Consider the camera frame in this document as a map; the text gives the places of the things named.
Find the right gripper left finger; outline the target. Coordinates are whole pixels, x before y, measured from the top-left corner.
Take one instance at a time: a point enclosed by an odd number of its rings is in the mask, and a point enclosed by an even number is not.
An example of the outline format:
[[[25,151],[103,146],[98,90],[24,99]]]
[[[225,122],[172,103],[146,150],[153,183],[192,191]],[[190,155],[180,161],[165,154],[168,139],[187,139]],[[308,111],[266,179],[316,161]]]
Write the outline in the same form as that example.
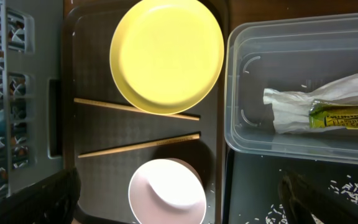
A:
[[[0,224],[71,223],[80,191],[77,169],[61,170],[0,201]]]

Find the pink bowl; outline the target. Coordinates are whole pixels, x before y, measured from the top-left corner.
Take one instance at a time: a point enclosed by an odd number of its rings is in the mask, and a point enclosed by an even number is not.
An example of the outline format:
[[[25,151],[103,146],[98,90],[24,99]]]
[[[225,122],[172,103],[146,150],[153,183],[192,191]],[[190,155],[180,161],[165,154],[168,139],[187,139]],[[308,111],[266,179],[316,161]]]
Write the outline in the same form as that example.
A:
[[[141,224],[202,224],[206,216],[201,177],[181,159],[154,159],[141,165],[129,182],[128,200]]]

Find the yellow plate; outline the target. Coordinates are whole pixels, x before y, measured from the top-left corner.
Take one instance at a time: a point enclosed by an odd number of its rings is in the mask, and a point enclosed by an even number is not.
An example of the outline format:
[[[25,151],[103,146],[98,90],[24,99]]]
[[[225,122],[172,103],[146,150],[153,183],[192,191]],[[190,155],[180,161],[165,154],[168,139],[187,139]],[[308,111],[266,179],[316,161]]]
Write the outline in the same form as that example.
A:
[[[152,114],[177,114],[215,85],[224,38],[197,0],[142,0],[118,23],[111,40],[112,78],[122,96]]]

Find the green orange snack wrapper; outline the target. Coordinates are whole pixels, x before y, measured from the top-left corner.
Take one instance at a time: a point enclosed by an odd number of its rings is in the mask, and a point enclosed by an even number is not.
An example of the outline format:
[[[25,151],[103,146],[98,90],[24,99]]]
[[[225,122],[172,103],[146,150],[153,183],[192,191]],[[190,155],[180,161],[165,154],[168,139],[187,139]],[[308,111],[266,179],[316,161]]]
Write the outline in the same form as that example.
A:
[[[273,126],[280,134],[358,129],[358,73],[310,93],[266,88],[263,101],[272,106]]]

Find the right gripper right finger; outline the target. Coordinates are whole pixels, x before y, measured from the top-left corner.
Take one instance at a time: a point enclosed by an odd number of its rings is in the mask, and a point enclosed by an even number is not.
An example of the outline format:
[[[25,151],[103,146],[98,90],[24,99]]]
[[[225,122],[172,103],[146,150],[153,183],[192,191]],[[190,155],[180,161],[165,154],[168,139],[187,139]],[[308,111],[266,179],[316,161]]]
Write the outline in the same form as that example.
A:
[[[357,205],[339,196],[329,197],[297,173],[284,173],[278,195],[289,224],[314,223],[313,217],[325,224],[358,224]]]

